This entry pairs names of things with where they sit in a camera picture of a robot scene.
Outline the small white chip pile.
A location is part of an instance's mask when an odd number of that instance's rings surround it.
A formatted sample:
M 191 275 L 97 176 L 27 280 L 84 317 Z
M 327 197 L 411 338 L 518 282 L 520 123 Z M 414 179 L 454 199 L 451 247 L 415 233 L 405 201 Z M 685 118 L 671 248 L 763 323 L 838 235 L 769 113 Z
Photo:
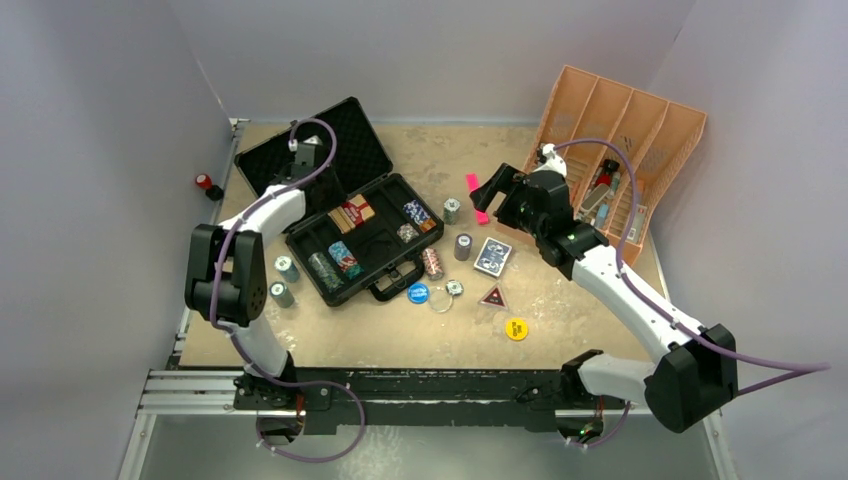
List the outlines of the small white chip pile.
M 457 297 L 464 293 L 463 284 L 457 280 L 449 280 L 445 284 L 445 289 L 452 297 Z

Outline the green white chip stack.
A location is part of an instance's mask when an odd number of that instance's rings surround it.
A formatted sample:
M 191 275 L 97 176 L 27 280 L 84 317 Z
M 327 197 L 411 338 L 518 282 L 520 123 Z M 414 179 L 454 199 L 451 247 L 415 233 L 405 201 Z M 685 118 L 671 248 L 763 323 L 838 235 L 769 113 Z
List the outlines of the green white chip stack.
M 443 204 L 443 221 L 446 225 L 455 225 L 459 219 L 461 202 L 457 198 L 447 198 Z

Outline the purple chip stack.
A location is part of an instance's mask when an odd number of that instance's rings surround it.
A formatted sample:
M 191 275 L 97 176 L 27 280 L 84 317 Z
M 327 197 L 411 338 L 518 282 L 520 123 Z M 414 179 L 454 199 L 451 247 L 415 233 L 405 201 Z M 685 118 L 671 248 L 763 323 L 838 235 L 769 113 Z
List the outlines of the purple chip stack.
M 471 255 L 473 238 L 467 233 L 459 234 L 454 243 L 454 258 L 458 261 L 467 261 Z

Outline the red Texas Hold'em card box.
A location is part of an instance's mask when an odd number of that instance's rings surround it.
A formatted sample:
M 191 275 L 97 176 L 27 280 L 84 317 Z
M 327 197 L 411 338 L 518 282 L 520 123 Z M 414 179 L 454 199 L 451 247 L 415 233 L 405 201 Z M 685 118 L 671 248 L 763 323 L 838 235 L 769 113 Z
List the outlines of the red Texas Hold'em card box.
M 376 216 L 374 208 L 362 194 L 355 195 L 327 214 L 342 234 L 363 226 Z

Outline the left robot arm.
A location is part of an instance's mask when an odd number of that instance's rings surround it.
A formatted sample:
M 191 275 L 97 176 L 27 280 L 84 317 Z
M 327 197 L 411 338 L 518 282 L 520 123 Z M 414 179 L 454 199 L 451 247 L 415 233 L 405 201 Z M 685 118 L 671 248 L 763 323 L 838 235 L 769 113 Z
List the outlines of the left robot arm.
M 268 297 L 266 243 L 305 217 L 306 187 L 335 160 L 338 147 L 329 132 L 329 152 L 309 173 L 272 184 L 248 207 L 217 225 L 193 230 L 186 271 L 185 303 L 225 333 L 244 362 L 247 374 L 262 378 L 259 395 L 272 408 L 297 399 L 298 382 L 291 355 L 264 317 Z

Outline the red white chip stack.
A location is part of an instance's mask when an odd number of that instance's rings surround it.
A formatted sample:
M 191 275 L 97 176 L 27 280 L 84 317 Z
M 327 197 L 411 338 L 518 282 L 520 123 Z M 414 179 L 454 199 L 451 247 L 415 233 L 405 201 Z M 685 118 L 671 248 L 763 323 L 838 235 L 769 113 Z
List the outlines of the red white chip stack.
M 444 269 L 436 249 L 433 247 L 425 248 L 421 257 L 428 279 L 431 281 L 441 280 L 444 277 Z

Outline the teal chip stack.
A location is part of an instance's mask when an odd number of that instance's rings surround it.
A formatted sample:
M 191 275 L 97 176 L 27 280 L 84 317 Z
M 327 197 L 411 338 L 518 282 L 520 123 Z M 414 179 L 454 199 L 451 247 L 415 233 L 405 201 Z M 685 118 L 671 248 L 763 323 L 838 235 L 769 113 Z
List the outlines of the teal chip stack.
M 300 279 L 300 272 L 289 256 L 278 256 L 274 261 L 274 268 L 286 283 L 296 283 Z
M 291 308 L 295 303 L 295 298 L 284 282 L 273 282 L 269 286 L 269 296 L 274 303 L 283 309 Z

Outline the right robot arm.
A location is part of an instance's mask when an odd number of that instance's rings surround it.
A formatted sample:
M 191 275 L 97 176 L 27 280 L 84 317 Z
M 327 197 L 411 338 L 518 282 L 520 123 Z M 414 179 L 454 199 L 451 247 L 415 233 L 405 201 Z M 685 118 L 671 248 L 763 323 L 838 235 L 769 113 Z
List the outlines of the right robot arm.
M 542 259 L 606 306 L 649 354 L 637 362 L 590 350 L 567 362 L 561 392 L 569 404 L 584 407 L 600 396 L 634 402 L 682 433 L 738 395 L 733 334 L 704 327 L 618 265 L 608 239 L 575 219 L 560 173 L 502 164 L 470 198 L 485 211 L 498 193 L 505 196 L 494 212 L 498 222 L 531 235 Z

